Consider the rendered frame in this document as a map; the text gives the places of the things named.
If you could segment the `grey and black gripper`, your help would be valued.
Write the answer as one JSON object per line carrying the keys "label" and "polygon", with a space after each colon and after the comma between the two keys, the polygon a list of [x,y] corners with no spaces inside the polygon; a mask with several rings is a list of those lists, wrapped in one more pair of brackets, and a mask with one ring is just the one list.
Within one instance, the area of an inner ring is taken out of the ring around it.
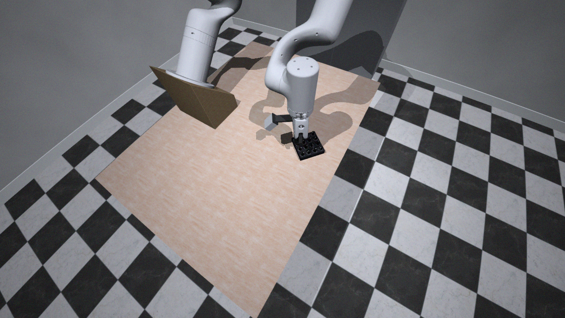
{"label": "grey and black gripper", "polygon": [[[290,115],[291,116],[291,115]],[[294,143],[302,144],[303,137],[308,138],[309,116],[308,117],[292,117],[294,129]]]}

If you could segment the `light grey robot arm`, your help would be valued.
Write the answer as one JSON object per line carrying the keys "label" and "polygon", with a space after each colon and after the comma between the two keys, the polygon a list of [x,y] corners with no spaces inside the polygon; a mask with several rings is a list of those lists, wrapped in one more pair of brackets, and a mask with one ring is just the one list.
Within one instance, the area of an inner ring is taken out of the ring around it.
{"label": "light grey robot arm", "polygon": [[[206,88],[211,61],[222,24],[241,7],[242,0],[208,0],[209,9],[191,9],[185,24],[177,70],[166,73]],[[310,57],[291,57],[304,48],[333,44],[343,27],[353,0],[316,0],[311,16],[277,43],[268,63],[265,85],[285,96],[288,113],[272,113],[264,120],[271,131],[292,117],[308,117],[313,112],[319,63]],[[291,115],[291,116],[290,116]]]}

